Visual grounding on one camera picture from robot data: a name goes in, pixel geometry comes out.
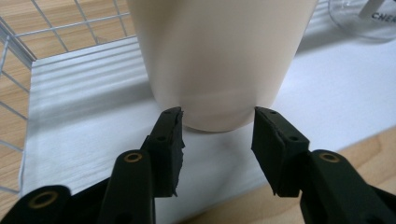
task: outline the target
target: white table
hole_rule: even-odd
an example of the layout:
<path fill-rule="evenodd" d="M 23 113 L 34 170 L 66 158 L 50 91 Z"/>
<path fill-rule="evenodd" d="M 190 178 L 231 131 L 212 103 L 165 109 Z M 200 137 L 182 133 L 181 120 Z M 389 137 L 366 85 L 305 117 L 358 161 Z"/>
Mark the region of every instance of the white table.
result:
<path fill-rule="evenodd" d="M 395 126 L 395 52 L 396 41 L 343 33 L 320 1 L 272 108 L 311 149 L 339 150 Z M 134 37 L 36 61 L 22 194 L 55 184 L 76 193 L 108 177 L 121 152 L 140 148 L 160 113 Z M 178 197 L 156 200 L 158 223 L 266 183 L 250 150 L 252 124 L 183 134 Z"/>

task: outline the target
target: brass insert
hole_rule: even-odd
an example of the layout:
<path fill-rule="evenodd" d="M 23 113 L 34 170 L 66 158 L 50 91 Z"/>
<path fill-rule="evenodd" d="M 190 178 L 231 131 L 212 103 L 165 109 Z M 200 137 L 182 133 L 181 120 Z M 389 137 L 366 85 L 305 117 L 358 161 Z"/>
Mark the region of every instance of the brass insert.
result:
<path fill-rule="evenodd" d="M 30 200 L 29 207 L 33 209 L 43 208 L 55 202 L 57 198 L 58 192 L 54 190 L 45 191 L 36 195 L 32 200 Z"/>
<path fill-rule="evenodd" d="M 137 161 L 140 161 L 142 158 L 143 158 L 142 154 L 132 152 L 132 153 L 129 153 L 128 155 L 126 155 L 124 157 L 124 160 L 126 162 L 137 162 Z"/>
<path fill-rule="evenodd" d="M 324 161 L 329 161 L 329 162 L 339 162 L 340 159 L 328 152 L 323 152 L 319 154 L 320 158 L 323 159 Z"/>

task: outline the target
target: white cylinder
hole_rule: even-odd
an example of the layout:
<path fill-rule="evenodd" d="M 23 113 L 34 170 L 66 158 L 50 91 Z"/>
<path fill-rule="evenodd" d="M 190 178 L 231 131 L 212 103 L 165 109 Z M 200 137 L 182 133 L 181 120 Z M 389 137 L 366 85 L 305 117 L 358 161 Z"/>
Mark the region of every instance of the white cylinder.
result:
<path fill-rule="evenodd" d="M 156 101 L 224 132 L 269 107 L 317 0 L 128 0 Z"/>

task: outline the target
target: wire rack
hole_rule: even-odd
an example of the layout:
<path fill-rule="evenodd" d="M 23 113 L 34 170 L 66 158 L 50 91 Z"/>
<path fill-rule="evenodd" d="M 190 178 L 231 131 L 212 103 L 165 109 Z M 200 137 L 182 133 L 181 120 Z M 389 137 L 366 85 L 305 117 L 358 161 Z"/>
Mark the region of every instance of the wire rack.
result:
<path fill-rule="evenodd" d="M 133 35 L 126 0 L 0 0 L 0 219 L 18 200 L 32 63 Z"/>

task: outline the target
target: glass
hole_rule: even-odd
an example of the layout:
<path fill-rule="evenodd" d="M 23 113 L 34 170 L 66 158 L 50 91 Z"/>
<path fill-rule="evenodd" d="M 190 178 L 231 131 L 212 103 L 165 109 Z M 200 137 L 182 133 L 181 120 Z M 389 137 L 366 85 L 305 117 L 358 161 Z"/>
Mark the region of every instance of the glass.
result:
<path fill-rule="evenodd" d="M 378 40 L 396 37 L 395 0 L 330 0 L 332 20 L 354 35 Z"/>

